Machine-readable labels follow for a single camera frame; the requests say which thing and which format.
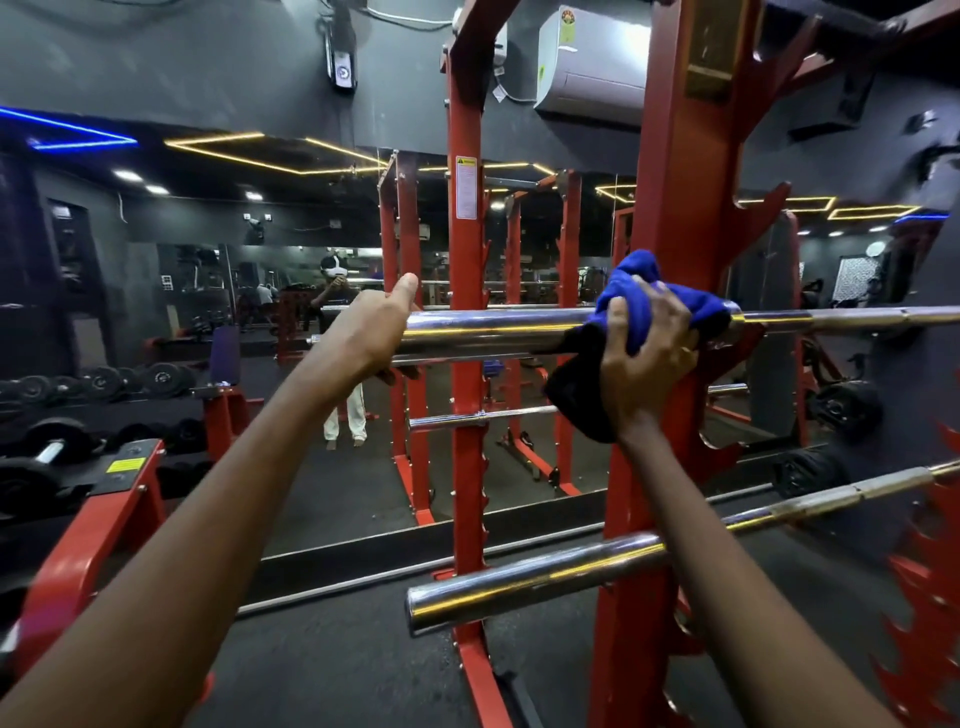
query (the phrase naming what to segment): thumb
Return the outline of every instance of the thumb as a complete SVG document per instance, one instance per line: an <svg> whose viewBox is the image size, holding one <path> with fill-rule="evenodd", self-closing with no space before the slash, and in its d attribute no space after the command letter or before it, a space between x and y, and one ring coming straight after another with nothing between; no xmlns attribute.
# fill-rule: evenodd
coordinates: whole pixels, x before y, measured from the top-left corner
<svg viewBox="0 0 960 728"><path fill-rule="evenodd" d="M396 302L400 304L404 311L409 311L417 297L418 285L420 285L420 281L417 280L417 276L413 273L406 273L396 282L394 290L390 292L390 298L396 299Z"/></svg>
<svg viewBox="0 0 960 728"><path fill-rule="evenodd" d="M630 316L627 312L627 300L618 296L607 308L607 348L604 355L622 356L627 351L627 332L630 329Z"/></svg>

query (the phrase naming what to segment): person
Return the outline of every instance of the person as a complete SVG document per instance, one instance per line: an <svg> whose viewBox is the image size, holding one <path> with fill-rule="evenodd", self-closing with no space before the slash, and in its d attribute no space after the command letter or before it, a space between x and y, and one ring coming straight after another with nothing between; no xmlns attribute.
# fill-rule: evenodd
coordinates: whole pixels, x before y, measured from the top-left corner
<svg viewBox="0 0 960 728"><path fill-rule="evenodd" d="M357 297L359 291L351 288L347 281L347 269L340 265L340 258L328 255L320 261L320 268L325 282L321 284L320 295L310 302L310 312L316 313L320 319L321 338L324 336L324 317L322 309L325 305L349 305ZM363 384L358 383L347 396L347 424L350 435L353 437L353 446L360 448L367 442L367 406L363 401ZM340 437L340 413L334 408L324 422L324 439L326 448L337 448L337 438Z"/></svg>
<svg viewBox="0 0 960 728"><path fill-rule="evenodd" d="M643 483L680 584L751 726L898 728L719 520L678 463L660 418L697 363L690 313L640 283L653 324L626 354L626 304L610 305L601 367L617 442ZM0 701L6 728L180 726L257 568L316 423L387 371L417 279L365 291L154 537Z"/></svg>

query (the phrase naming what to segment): black rubber floor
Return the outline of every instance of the black rubber floor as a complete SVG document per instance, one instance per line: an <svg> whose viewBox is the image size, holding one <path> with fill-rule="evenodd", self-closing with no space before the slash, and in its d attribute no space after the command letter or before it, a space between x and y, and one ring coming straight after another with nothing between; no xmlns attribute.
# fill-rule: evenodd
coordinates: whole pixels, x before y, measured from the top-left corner
<svg viewBox="0 0 960 728"><path fill-rule="evenodd" d="M907 617L888 575L821 552L782 529L745 543L823 639L876 691L868 656L891 660L880 615ZM407 635L404 591L421 582L237 622L215 665L216 688L188 725L478 725L449 636ZM547 728L586 725L595 600L595 592L584 592L488 620L494 668L519 672ZM698 725L742 725L709 658L674 660L667 687Z"/></svg>

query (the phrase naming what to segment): finger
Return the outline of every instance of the finger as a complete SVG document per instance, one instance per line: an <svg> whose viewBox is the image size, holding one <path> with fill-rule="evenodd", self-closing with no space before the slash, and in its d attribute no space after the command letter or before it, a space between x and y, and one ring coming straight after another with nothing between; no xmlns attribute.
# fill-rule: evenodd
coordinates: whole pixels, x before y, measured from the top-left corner
<svg viewBox="0 0 960 728"><path fill-rule="evenodd" d="M604 355L622 356L627 350L627 333L630 330L630 315L627 300L617 296L607 306L607 349Z"/></svg>
<svg viewBox="0 0 960 728"><path fill-rule="evenodd" d="M700 343L700 331L696 328L690 329L687 333L684 334L684 338L681 340L680 345L684 349L689 349L691 351L697 348L697 344Z"/></svg>
<svg viewBox="0 0 960 728"><path fill-rule="evenodd" d="M406 273L396 282L394 290L390 292L391 300L396 299L404 311L409 311L417 297L417 286L420 282L413 273Z"/></svg>

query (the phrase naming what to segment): gray wall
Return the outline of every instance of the gray wall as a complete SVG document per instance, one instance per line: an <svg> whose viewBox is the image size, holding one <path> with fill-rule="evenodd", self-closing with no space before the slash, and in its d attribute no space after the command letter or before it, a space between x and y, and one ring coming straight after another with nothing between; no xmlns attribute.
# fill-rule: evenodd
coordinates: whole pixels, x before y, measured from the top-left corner
<svg viewBox="0 0 960 728"><path fill-rule="evenodd" d="M128 225L110 190L42 167L36 169L36 187L41 199L86 208L113 326L108 356L119 366L141 363L144 339L169 331L156 246L128 242Z"/></svg>

